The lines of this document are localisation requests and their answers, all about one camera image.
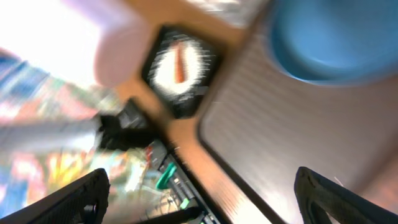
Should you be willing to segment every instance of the colorful poster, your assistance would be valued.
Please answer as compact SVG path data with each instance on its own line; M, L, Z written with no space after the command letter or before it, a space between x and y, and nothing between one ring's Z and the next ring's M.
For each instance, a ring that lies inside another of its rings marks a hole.
M0 58L0 125L86 119L99 111L117 113L121 108L114 91L83 90L52 78L26 62ZM107 220L114 220L123 212L131 213L133 206L158 203L162 195L155 190L159 174L148 170L143 149L83 151L87 149L64 149L63 152L58 148L47 154L0 152L0 218L97 168L104 168L111 182Z

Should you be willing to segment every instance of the wooden table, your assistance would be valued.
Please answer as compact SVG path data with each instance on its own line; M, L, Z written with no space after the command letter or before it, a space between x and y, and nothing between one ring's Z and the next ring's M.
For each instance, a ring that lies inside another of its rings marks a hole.
M226 61L239 48L250 30L231 28L221 20L206 15L181 0L129 0L128 3L149 22L152 31L151 39L155 37L161 24L178 24L188 27L191 31L205 36L214 43L222 43L224 46L220 47L226 56ZM165 110L150 88L143 82L139 71L128 82L117 87L117 91L122 100L131 96L137 97L141 108L179 147L177 154L186 162L187 167L201 182L228 220L233 223L251 223L250 220L256 221L256 223L268 223L257 207L198 142L197 124L203 110L199 109L197 115L192 119L172 119L170 113Z

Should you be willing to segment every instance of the dark brown panel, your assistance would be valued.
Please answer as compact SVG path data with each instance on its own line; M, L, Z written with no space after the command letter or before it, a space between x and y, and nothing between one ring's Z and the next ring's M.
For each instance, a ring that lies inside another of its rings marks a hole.
M375 192L397 152L398 79L358 87L302 83L278 71L262 31L232 64L203 118L200 134L210 151L289 223L302 223L293 189L300 166L396 212Z

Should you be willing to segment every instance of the orange object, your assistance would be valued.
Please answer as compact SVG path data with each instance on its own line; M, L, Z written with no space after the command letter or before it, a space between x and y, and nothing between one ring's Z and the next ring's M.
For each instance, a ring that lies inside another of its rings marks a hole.
M183 42L176 41L175 48L175 82L182 83L185 81L184 64L183 64Z

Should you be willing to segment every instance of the blue bowl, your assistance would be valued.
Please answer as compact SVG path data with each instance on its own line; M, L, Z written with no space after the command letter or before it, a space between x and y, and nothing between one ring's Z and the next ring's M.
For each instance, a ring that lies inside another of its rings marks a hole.
M303 82L369 83L398 69L395 0L280 0L270 29L275 60Z

